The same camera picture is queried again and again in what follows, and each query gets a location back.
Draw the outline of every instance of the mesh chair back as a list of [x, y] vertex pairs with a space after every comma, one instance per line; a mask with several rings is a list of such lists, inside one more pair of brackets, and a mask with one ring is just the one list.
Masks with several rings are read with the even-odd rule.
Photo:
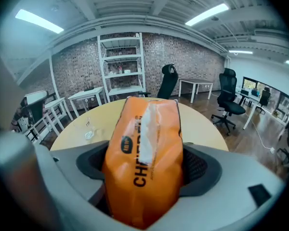
[[169, 99], [179, 76], [173, 64], [163, 66], [162, 73], [164, 74], [164, 78], [158, 91], [158, 98]]
[[259, 103], [262, 106], [267, 106], [268, 103], [269, 103], [270, 96], [271, 96], [271, 93], [269, 93], [268, 91], [263, 90]]
[[223, 102], [233, 102], [236, 97], [236, 73], [232, 69], [225, 69], [223, 74], [220, 74], [221, 94], [217, 98], [217, 103], [220, 105]]

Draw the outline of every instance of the wooden table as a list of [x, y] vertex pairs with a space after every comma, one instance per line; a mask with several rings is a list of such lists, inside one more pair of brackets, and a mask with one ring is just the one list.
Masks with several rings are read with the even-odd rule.
[[[60, 133], [53, 143], [51, 150], [62, 150], [109, 140], [120, 117], [124, 103], [125, 99], [106, 103], [82, 114]], [[217, 128], [205, 116], [181, 103], [179, 103], [179, 111], [183, 142], [192, 142], [228, 151], [225, 140]], [[95, 135], [90, 140], [86, 140], [84, 136], [89, 131], [86, 126], [88, 118], [90, 119], [90, 123], [95, 127]]]
[[73, 110], [74, 110], [76, 116], [79, 117], [79, 114], [78, 114], [77, 108], [76, 108], [73, 100], [78, 100], [78, 101], [82, 100], [82, 105], [83, 105], [85, 111], [87, 112], [88, 108], [87, 108], [86, 103], [84, 102], [84, 100], [85, 99], [89, 99], [89, 98], [93, 98], [94, 96], [96, 96], [98, 105], [100, 106], [100, 105], [102, 105], [102, 102], [101, 102], [101, 99], [100, 99], [100, 96], [99, 96], [100, 93], [102, 93], [104, 101], [105, 101], [105, 103], [107, 103], [104, 87], [96, 87], [96, 88], [94, 88], [92, 90], [80, 91], [80, 92], [77, 92], [74, 95], [70, 96], [68, 99], [71, 102], [71, 105], [73, 107]]
[[212, 88], [213, 88], [213, 82], [205, 80], [205, 79], [179, 79], [179, 97], [181, 96], [181, 84], [182, 84], [182, 82], [193, 84], [191, 103], [194, 100], [196, 85], [197, 85], [196, 95], [198, 94], [199, 85], [210, 85], [210, 90], [209, 90], [209, 95], [208, 95], [208, 99], [210, 99]]

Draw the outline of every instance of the chair headrest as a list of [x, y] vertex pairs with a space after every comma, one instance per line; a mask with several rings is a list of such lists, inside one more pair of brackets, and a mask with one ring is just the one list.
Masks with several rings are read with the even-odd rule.
[[236, 77], [236, 72], [230, 68], [225, 68], [223, 74], [230, 77]]
[[163, 66], [162, 73], [165, 74], [165, 75], [170, 75], [171, 74], [171, 69], [173, 69], [174, 72], [176, 73], [177, 70], [174, 68], [173, 65], [174, 64], [167, 64], [167, 65]]

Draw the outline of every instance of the orange snack bag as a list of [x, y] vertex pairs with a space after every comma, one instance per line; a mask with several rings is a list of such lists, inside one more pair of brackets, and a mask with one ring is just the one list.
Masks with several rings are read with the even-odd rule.
[[145, 229], [178, 200], [183, 144], [175, 100], [126, 100], [102, 171], [113, 217]]

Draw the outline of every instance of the white desk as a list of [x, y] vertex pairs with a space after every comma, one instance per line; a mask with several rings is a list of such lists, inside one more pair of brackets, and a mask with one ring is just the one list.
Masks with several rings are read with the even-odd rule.
[[[55, 120], [59, 124], [60, 128], [63, 130], [64, 127], [63, 127], [62, 123], [60, 122], [60, 119], [58, 118], [58, 116], [57, 116], [57, 114], [56, 114], [56, 112], [54, 110], [54, 108], [57, 107], [57, 106], [60, 106], [63, 115], [66, 115], [66, 113], [68, 113], [68, 116], [71, 119], [71, 121], [73, 120], [73, 117], [72, 117], [70, 111], [67, 108], [67, 104], [66, 104], [65, 98], [60, 98], [60, 99], [57, 99], [57, 100], [53, 100], [53, 101], [45, 104], [45, 110], [46, 111], [50, 110], [52, 112]], [[55, 133], [57, 135], [59, 135], [58, 130], [55, 128], [52, 120], [50, 119], [50, 117], [48, 115], [48, 113], [46, 113], [46, 118], [47, 118], [49, 124], [51, 125], [51, 127], [53, 128], [53, 130], [55, 131]]]
[[78, 100], [78, 101], [82, 100], [83, 107], [84, 107], [85, 111], [87, 112], [88, 108], [87, 108], [84, 100], [89, 99], [89, 98], [93, 98], [94, 96], [96, 96], [98, 105], [101, 106], [102, 102], [101, 102], [101, 99], [99, 96], [100, 93], [102, 93], [104, 101], [105, 101], [105, 103], [107, 103], [104, 87], [96, 87], [93, 90], [88, 90], [88, 91], [80, 91], [80, 92], [77, 92], [74, 95], [70, 96], [68, 99], [71, 102], [71, 105], [73, 107], [73, 110], [74, 110], [76, 116], [79, 117], [79, 114], [78, 114], [77, 108], [76, 108], [73, 100]]
[[246, 127], [247, 127], [247, 125], [249, 124], [252, 116], [254, 115], [256, 108], [257, 108], [257, 107], [261, 107], [261, 105], [259, 105], [259, 100], [260, 100], [260, 98], [254, 96], [254, 95], [245, 95], [245, 94], [242, 94], [241, 92], [238, 92], [238, 91], [236, 91], [236, 95], [237, 95], [237, 96], [239, 96], [239, 95], [242, 96], [242, 98], [241, 98], [241, 100], [240, 100], [240, 102], [239, 102], [239, 105], [242, 104], [244, 98], [246, 98], [247, 100], [249, 100], [249, 101], [251, 101], [252, 103], [254, 103], [254, 105], [253, 105], [253, 107], [252, 107], [252, 109], [251, 109], [249, 118], [247, 119], [247, 122], [245, 123], [245, 125], [244, 125], [244, 127], [243, 127], [243, 129], [245, 130]]
[[211, 85], [210, 90], [209, 90], [209, 95], [208, 95], [208, 99], [210, 99], [212, 88], [213, 88], [213, 82], [210, 82], [210, 81], [205, 80], [205, 79], [179, 79], [179, 97], [181, 96], [181, 84], [182, 84], [182, 82], [193, 84], [191, 103], [194, 100], [196, 85], [197, 85], [196, 95], [198, 94], [199, 85]]

